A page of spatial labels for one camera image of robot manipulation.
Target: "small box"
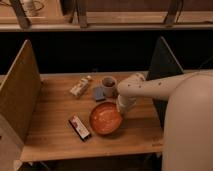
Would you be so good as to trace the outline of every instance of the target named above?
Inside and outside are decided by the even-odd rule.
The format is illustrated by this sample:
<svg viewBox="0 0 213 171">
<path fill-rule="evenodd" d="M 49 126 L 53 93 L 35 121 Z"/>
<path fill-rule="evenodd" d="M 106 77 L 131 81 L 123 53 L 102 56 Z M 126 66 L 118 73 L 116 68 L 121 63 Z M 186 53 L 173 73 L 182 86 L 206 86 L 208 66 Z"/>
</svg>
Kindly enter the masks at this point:
<svg viewBox="0 0 213 171">
<path fill-rule="evenodd" d="M 77 115 L 74 115 L 72 118 L 70 118 L 69 123 L 74 128 L 75 132 L 79 135 L 82 141 L 86 141 L 92 136 Z"/>
<path fill-rule="evenodd" d="M 79 98 L 89 87 L 90 81 L 92 81 L 92 78 L 89 75 L 87 77 L 81 78 L 78 84 L 71 88 L 70 93 L 76 98 Z"/>
</svg>

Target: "cup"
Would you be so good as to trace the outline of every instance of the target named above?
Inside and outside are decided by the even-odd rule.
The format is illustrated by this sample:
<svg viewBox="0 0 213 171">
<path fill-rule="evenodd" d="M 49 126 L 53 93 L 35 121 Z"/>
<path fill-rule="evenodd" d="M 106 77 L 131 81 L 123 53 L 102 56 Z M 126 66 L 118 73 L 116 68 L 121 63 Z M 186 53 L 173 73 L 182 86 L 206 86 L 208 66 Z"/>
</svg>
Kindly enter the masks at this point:
<svg viewBox="0 0 213 171">
<path fill-rule="evenodd" d="M 101 86 L 105 97 L 116 97 L 117 95 L 117 80 L 112 76 L 105 76 L 101 80 Z"/>
</svg>

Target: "dark floor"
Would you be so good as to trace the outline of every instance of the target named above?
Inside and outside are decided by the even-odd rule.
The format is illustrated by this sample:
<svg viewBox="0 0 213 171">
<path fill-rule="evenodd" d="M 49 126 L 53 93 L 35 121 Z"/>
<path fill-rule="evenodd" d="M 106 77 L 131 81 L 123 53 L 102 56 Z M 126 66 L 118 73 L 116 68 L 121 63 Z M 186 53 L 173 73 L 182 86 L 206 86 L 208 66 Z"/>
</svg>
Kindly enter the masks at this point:
<svg viewBox="0 0 213 171">
<path fill-rule="evenodd" d="M 155 157 L 147 154 L 63 160 L 46 164 L 52 171 L 160 171 L 160 159 L 157 161 Z"/>
</svg>

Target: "wooden panel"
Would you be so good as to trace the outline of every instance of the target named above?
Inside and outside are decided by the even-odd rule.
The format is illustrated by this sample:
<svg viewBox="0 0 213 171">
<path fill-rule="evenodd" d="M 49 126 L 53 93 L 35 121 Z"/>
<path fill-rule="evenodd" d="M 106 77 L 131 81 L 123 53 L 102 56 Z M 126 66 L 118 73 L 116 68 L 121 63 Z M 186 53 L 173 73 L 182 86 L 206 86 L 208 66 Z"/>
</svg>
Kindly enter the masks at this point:
<svg viewBox="0 0 213 171">
<path fill-rule="evenodd" d="M 118 81 L 129 76 L 110 73 Z M 82 77 L 80 74 L 45 78 L 32 116 L 31 127 L 21 154 L 21 160 L 45 161 L 84 157 L 114 156 L 162 151 L 162 129 L 151 99 L 138 99 L 136 106 L 125 115 L 117 132 L 97 135 L 90 127 L 89 115 L 99 103 L 92 97 L 92 88 L 100 84 L 104 74 L 92 74 L 91 86 L 80 99 L 69 93 Z M 92 133 L 82 142 L 68 124 L 77 114 Z"/>
<path fill-rule="evenodd" d="M 189 12 L 183 11 L 178 20 L 180 23 L 196 23 L 201 22 L 203 25 L 213 22 L 213 11 Z"/>
<path fill-rule="evenodd" d="M 87 12 L 89 24 L 163 23 L 166 12 Z"/>
<path fill-rule="evenodd" d="M 0 87 L 0 125 L 21 148 L 35 102 L 40 76 L 30 41 L 25 41 Z"/>
<path fill-rule="evenodd" d="M 60 0 L 39 0 L 35 2 L 38 15 L 29 17 L 32 24 L 62 24 L 69 21 L 69 14 L 62 14 Z M 0 5 L 0 23 L 17 23 L 17 18 L 11 7 Z"/>
<path fill-rule="evenodd" d="M 14 171 L 13 162 L 20 158 L 21 150 L 0 127 L 0 170 Z"/>
</svg>

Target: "mug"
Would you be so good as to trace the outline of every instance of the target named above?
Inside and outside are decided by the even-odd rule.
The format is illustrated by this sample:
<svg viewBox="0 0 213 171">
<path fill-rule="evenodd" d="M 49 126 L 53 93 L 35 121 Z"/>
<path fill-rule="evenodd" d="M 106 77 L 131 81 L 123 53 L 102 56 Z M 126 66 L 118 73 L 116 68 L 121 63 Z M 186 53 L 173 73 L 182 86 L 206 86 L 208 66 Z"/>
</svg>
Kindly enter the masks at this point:
<svg viewBox="0 0 213 171">
<path fill-rule="evenodd" d="M 105 97 L 116 97 L 117 96 L 117 80 L 112 76 L 105 76 L 101 80 L 101 86 Z"/>
</svg>

